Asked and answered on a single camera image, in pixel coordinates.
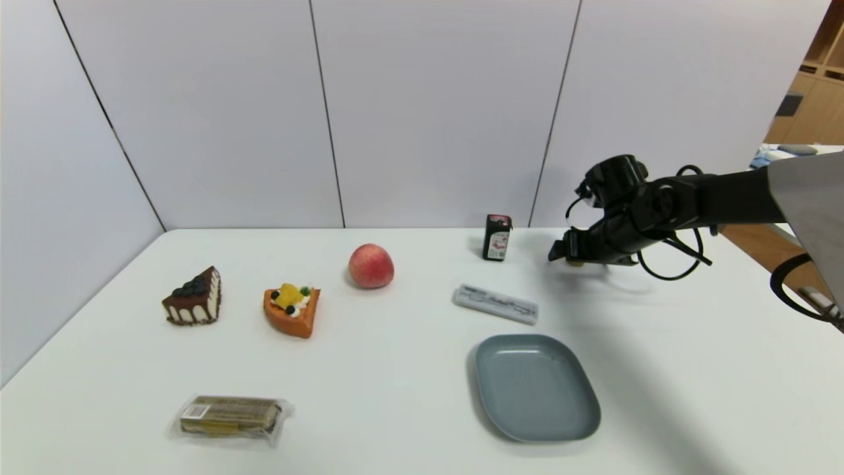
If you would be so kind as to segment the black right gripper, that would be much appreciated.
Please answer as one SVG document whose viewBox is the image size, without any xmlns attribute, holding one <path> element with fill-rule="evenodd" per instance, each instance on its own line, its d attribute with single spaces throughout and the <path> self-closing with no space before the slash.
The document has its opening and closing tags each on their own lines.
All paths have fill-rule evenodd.
<svg viewBox="0 0 844 475">
<path fill-rule="evenodd" d="M 549 262 L 609 264 L 621 257 L 621 247 L 613 234 L 612 216 L 604 216 L 587 230 L 571 229 L 564 239 L 555 240 L 548 252 Z"/>
</svg>

